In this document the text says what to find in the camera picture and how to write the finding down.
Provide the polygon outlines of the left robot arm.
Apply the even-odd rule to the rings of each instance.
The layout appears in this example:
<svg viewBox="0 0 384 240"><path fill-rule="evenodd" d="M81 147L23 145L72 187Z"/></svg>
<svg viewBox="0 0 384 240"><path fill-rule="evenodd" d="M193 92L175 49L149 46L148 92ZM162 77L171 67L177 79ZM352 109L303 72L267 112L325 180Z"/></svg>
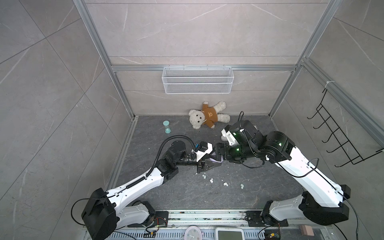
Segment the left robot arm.
<svg viewBox="0 0 384 240"><path fill-rule="evenodd" d="M129 206L146 192L171 180L179 172L179 165L196 165L198 172L219 167L225 159L228 144L201 142L196 150L187 153L183 141L174 141L167 151L157 157L147 172L115 189L95 190L87 199L81 218L93 240L105 240L116 229L134 224L147 224L155 215L147 203Z"/></svg>

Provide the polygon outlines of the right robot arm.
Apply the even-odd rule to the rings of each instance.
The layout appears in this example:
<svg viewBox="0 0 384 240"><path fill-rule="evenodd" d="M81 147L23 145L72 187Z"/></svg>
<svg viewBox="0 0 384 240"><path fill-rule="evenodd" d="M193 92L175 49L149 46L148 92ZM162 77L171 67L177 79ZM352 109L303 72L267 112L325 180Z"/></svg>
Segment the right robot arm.
<svg viewBox="0 0 384 240"><path fill-rule="evenodd" d="M273 131L263 135L250 121L238 121L222 130L224 144L216 146L221 160L243 164L257 158L281 168L293 177L304 192L284 201L268 201L260 218L266 225L276 225L288 219L307 218L322 226L349 219L350 209L344 204L351 195L347 185L330 180L309 161L284 133Z"/></svg>

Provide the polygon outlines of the purple earbud charging case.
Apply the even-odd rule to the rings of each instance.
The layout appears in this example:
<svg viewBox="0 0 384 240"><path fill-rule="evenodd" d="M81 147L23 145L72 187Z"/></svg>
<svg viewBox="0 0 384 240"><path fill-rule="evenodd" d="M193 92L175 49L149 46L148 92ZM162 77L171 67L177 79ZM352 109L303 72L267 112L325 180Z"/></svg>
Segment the purple earbud charging case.
<svg viewBox="0 0 384 240"><path fill-rule="evenodd" d="M210 160L211 160L212 163L216 163L216 164L222 164L222 162L223 162L223 160L217 161L217 160L214 160L212 158L210 158Z"/></svg>

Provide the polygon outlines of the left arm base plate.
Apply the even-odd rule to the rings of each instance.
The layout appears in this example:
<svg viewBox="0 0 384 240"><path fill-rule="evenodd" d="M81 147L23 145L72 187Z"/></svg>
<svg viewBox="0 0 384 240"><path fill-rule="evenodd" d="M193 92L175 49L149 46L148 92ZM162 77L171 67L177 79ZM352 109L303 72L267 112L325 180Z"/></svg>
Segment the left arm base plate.
<svg viewBox="0 0 384 240"><path fill-rule="evenodd" d="M167 226L169 218L169 211L156 211L154 215L150 215L143 223L141 224L131 224L128 225L128 228L139 228L139 227L148 227L148 226Z"/></svg>

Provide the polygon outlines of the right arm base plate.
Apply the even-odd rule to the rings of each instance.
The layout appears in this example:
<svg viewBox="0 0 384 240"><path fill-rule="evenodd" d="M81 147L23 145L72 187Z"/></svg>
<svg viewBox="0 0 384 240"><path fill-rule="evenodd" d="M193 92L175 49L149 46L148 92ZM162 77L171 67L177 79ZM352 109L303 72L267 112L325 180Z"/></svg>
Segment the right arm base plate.
<svg viewBox="0 0 384 240"><path fill-rule="evenodd" d="M278 221L272 218L269 214L263 214L262 211L246 211L245 221L249 227L288 227L288 221Z"/></svg>

